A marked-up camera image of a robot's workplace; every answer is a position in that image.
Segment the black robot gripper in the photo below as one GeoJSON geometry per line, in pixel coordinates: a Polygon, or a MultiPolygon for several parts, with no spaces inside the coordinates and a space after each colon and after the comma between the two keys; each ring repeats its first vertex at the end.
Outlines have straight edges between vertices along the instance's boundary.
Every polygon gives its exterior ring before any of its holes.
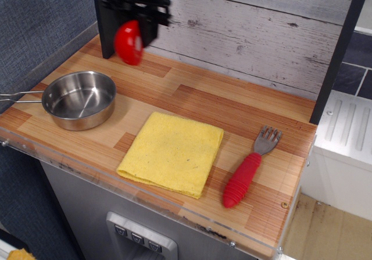
{"type": "Polygon", "coordinates": [[[146,48],[158,36],[158,24],[168,26],[170,0],[100,0],[108,9],[128,19],[139,18],[142,45],[146,48]]]}

